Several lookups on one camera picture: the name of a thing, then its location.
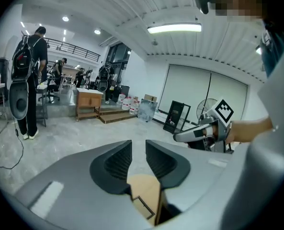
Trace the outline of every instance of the office chair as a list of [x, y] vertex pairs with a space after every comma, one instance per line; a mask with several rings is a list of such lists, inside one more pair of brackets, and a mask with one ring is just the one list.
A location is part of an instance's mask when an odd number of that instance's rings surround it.
[[46, 95], [44, 95], [44, 97], [46, 98], [46, 97], [48, 97], [49, 98], [49, 103], [51, 103], [51, 100], [50, 100], [50, 97], [53, 97], [53, 98], [57, 98], [58, 99], [58, 101], [60, 101], [60, 97], [59, 96], [56, 96], [56, 95], [54, 95], [54, 94], [51, 94], [52, 92], [56, 92], [56, 90], [53, 90], [53, 87], [54, 86], [57, 86], [57, 85], [49, 85], [50, 84], [50, 82], [51, 82], [51, 80], [57, 80], [58, 78], [48, 78], [48, 83], [47, 83], [47, 85], [48, 85], [48, 87], [47, 87], [47, 91], [48, 91], [48, 93], [46, 94]]

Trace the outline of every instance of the fan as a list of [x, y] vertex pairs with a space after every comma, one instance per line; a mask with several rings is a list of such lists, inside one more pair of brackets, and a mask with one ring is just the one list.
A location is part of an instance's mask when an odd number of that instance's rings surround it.
[[196, 110], [197, 119], [199, 120], [200, 115], [209, 111], [216, 102], [217, 102], [216, 99], [211, 99], [211, 98], [200, 102]]

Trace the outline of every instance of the fluorescent light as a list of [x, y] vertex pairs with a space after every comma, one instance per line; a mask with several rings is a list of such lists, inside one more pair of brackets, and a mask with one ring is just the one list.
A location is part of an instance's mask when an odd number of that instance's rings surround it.
[[256, 48], [256, 52], [257, 52], [259, 55], [262, 54], [262, 50], [261, 50], [260, 46], [258, 46], [258, 47]]
[[162, 33], [162, 32], [176, 32], [176, 31], [187, 31], [187, 32], [201, 32], [201, 24], [199, 23], [175, 23], [165, 24], [159, 26], [151, 26], [147, 28], [150, 34]]

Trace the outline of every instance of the railing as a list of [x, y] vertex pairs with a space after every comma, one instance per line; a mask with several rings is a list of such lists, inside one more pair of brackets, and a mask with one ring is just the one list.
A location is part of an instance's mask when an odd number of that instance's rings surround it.
[[94, 60], [98, 62], [98, 59], [100, 57], [100, 55], [89, 51], [87, 49], [72, 45], [72, 44], [68, 44], [65, 42], [61, 42], [55, 39], [51, 39], [51, 38], [44, 38], [47, 42], [47, 47], [51, 48], [51, 49], [55, 49], [55, 50], [60, 50], [63, 52], [67, 52], [73, 55], [77, 55], [80, 57], [84, 57], [86, 59], [90, 59], [90, 60]]

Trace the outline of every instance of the sneaker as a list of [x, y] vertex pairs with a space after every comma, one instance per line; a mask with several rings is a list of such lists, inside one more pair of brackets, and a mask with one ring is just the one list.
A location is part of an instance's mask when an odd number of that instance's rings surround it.
[[27, 140], [28, 138], [29, 138], [29, 136], [28, 136], [27, 133], [23, 135], [23, 139], [24, 139], [24, 140]]
[[36, 131], [34, 136], [29, 136], [29, 139], [33, 140], [37, 134], [38, 134], [38, 129], [37, 129], [37, 131]]

